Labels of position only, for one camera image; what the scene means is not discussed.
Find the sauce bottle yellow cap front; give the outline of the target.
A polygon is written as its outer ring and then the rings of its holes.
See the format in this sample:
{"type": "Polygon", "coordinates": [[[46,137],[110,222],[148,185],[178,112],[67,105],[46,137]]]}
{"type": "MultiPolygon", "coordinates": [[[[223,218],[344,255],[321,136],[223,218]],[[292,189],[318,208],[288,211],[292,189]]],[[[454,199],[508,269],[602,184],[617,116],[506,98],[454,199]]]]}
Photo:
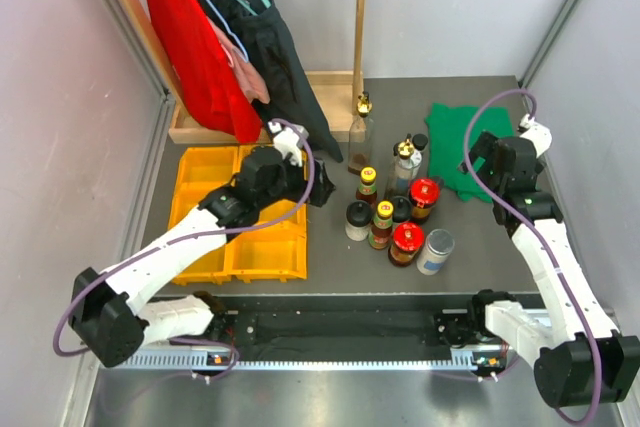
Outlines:
{"type": "Polygon", "coordinates": [[[387,247],[393,230],[394,206],[390,201],[382,201],[377,207],[370,226],[368,242],[376,250],[387,247]]]}

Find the glass oil bottle gold spout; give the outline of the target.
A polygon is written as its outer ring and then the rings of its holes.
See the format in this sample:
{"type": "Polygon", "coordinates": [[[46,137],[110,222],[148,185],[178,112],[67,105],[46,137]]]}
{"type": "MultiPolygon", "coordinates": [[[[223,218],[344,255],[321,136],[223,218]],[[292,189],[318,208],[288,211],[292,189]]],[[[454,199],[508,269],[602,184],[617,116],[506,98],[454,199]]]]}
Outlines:
{"type": "Polygon", "coordinates": [[[349,129],[348,171],[359,175],[370,164],[372,156],[373,104],[369,93],[363,91],[358,96],[356,114],[349,129]]]}

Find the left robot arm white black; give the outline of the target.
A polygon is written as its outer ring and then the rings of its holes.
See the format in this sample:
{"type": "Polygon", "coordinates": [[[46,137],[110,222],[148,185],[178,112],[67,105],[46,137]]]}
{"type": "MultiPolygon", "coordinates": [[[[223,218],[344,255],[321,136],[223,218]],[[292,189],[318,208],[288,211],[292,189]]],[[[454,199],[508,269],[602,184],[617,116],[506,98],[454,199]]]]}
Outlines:
{"type": "Polygon", "coordinates": [[[210,191],[173,228],[118,264],[77,275],[60,323],[103,366],[117,367],[157,342],[220,341],[227,321],[213,296],[157,301],[158,291],[239,235],[284,222],[305,204],[327,203],[335,186],[323,162],[314,158],[306,129],[280,118],[268,129],[272,145],[253,148],[232,179],[210,191]]]}

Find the black lid spice shaker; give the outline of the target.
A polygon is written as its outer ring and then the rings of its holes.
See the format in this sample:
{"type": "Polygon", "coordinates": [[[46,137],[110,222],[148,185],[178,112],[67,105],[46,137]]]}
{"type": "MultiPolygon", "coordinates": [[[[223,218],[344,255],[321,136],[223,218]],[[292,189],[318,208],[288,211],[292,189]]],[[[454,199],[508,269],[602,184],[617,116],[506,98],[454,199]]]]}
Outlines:
{"type": "Polygon", "coordinates": [[[406,196],[396,195],[390,199],[393,206],[392,225],[396,228],[411,219],[412,204],[406,196]]]}
{"type": "Polygon", "coordinates": [[[367,239],[372,220],[372,208],[363,200],[351,202],[346,208],[345,233],[353,241],[367,239]]]}

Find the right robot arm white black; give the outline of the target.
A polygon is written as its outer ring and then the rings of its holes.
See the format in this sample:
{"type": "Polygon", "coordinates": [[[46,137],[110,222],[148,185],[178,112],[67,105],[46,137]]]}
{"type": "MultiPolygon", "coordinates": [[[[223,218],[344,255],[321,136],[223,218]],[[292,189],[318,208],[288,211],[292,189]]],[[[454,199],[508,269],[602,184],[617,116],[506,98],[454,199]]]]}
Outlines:
{"type": "Polygon", "coordinates": [[[550,130],[524,116],[515,136],[482,132],[459,168],[493,201],[497,224],[524,258],[544,303],[542,323],[506,293],[482,293],[466,327],[476,341],[498,337],[533,370],[538,392],[554,408],[618,403],[639,372],[639,339],[625,336],[596,299],[570,246],[554,196],[538,188],[550,130]]]}

